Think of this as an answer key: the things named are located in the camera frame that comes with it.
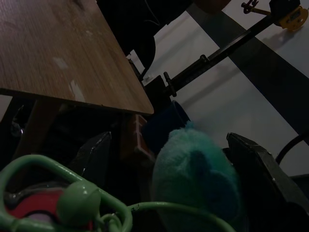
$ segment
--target wooden table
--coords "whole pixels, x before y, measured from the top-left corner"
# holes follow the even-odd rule
[[[2,0],[0,94],[37,100],[14,159],[40,147],[62,103],[153,113],[95,0]]]

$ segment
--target green wire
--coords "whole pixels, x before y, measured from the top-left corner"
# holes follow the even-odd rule
[[[206,219],[207,222],[213,225],[216,225],[224,232],[236,232],[233,229],[233,227],[231,227],[227,222],[218,218],[214,214],[208,213],[204,210],[186,206],[186,205],[168,203],[168,202],[143,202],[143,203],[128,206],[128,208],[131,210],[131,212],[149,210],[149,209],[165,209],[165,210],[172,210],[172,211],[180,211],[183,213],[188,213],[194,216],[198,216],[202,219]]]
[[[110,220],[109,222],[109,232],[120,232],[120,229],[117,227],[115,220]]]
[[[117,228],[121,231],[122,230],[122,224],[120,219],[114,215],[114,214],[105,214],[104,216],[101,217],[100,219],[103,223],[109,222],[110,220],[115,220],[115,224]]]

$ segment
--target dark fabric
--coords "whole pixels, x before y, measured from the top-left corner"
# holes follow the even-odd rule
[[[145,0],[98,0],[98,6],[125,55],[180,16],[192,1],[147,0],[147,3],[159,25]]]

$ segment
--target stuffed animal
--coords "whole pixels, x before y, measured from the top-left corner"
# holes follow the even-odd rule
[[[161,149],[153,173],[153,200],[180,203],[215,214],[237,232],[246,231],[238,175],[222,150],[187,125],[174,130]],[[217,232],[199,218],[159,211],[168,232]]]

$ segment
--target green ball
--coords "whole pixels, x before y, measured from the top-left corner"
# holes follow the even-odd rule
[[[98,215],[100,201],[96,185],[88,181],[77,181],[69,185],[59,197],[56,213],[64,225],[83,226]]]

